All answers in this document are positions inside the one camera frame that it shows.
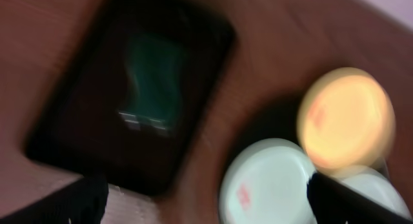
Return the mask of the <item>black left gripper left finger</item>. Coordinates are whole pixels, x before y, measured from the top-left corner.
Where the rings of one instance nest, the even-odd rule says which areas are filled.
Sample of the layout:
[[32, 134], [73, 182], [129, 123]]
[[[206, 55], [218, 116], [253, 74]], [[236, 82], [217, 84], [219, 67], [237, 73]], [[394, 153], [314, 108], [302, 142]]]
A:
[[102, 175], [86, 176], [1, 218], [9, 224], [100, 224], [108, 199]]

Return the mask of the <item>green yellow scrub sponge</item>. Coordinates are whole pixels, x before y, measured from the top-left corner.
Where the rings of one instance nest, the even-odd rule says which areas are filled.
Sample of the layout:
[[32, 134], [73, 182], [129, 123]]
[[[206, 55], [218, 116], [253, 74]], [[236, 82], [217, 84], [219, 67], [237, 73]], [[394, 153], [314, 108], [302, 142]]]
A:
[[140, 34], [129, 39], [125, 54], [128, 87], [118, 110], [128, 127], [170, 135], [182, 108], [180, 79], [187, 56], [183, 45], [161, 36]]

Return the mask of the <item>yellow plate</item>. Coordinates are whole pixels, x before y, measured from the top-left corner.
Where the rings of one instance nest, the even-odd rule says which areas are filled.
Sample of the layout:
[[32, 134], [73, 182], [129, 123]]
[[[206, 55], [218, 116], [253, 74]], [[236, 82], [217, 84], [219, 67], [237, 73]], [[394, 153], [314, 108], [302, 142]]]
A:
[[378, 167], [393, 146], [396, 118], [391, 100], [364, 70], [338, 68], [316, 80], [297, 113], [297, 137], [316, 168]]

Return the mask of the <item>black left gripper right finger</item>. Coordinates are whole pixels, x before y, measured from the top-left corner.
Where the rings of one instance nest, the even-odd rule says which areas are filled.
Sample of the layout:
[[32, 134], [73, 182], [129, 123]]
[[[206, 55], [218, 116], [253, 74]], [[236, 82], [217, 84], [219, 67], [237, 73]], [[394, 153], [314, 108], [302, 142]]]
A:
[[319, 172], [307, 183], [307, 199], [318, 224], [412, 224], [411, 219]]

